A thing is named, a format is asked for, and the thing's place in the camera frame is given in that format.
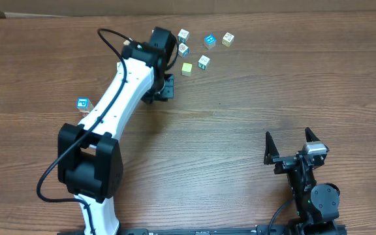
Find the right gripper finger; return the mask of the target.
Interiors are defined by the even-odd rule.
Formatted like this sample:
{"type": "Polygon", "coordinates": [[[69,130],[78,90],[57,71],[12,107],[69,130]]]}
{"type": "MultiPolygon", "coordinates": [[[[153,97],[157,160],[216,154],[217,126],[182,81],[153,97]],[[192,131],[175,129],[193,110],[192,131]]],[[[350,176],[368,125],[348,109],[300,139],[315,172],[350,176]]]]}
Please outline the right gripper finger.
{"type": "Polygon", "coordinates": [[[264,164],[273,165],[274,159],[279,158],[279,152],[269,131],[265,134],[264,164]]]}
{"type": "Polygon", "coordinates": [[[305,138],[306,138],[306,142],[318,142],[319,141],[319,139],[316,137],[314,132],[309,127],[305,128],[305,138]]]}

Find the cream block green R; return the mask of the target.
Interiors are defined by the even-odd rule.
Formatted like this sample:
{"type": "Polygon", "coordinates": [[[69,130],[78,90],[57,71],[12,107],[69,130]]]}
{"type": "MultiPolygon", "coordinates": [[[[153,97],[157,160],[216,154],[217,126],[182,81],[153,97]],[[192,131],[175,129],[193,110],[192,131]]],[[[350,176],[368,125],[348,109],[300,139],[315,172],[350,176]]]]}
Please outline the cream block green R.
{"type": "Polygon", "coordinates": [[[87,106],[87,107],[78,107],[78,110],[79,110],[80,113],[82,113],[82,112],[90,113],[92,111],[92,109],[94,109],[92,104],[87,106]]]}

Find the blue P block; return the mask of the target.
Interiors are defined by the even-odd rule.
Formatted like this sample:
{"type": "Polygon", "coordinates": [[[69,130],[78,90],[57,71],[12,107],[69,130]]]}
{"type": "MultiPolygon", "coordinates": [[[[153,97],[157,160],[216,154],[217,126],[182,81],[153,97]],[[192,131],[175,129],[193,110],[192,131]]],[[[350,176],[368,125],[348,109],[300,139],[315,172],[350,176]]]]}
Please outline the blue P block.
{"type": "Polygon", "coordinates": [[[91,105],[91,101],[87,97],[78,97],[76,101],[76,107],[87,107],[91,105]]]}

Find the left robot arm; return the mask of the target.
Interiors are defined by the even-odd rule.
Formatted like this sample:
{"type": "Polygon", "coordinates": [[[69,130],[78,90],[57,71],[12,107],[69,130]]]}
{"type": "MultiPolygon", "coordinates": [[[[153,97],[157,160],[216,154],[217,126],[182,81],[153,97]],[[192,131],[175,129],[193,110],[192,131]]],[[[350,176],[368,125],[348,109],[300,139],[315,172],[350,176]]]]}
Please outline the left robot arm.
{"type": "Polygon", "coordinates": [[[81,234],[119,234],[114,195],[123,177],[119,141],[140,101],[166,102],[174,96],[176,37],[156,27],[148,42],[130,40],[118,53],[116,75],[97,105],[77,125],[58,134],[57,177],[80,204],[81,234]]]}

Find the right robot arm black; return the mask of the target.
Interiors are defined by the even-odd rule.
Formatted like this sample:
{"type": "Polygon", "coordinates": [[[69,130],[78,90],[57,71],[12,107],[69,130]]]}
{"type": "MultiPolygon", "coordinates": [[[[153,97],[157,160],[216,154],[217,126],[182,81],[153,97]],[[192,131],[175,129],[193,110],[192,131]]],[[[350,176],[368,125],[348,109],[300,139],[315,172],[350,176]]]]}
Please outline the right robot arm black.
{"type": "Polygon", "coordinates": [[[314,169],[322,166],[329,152],[313,131],[305,128],[306,143],[293,156],[282,157],[270,134],[265,134],[264,164],[274,165],[275,174],[286,174],[293,197],[286,201],[272,216],[267,233],[272,232],[275,219],[292,202],[298,218],[292,219],[283,234],[345,234],[344,226],[338,226],[340,190],[333,183],[318,184],[314,169]]]}

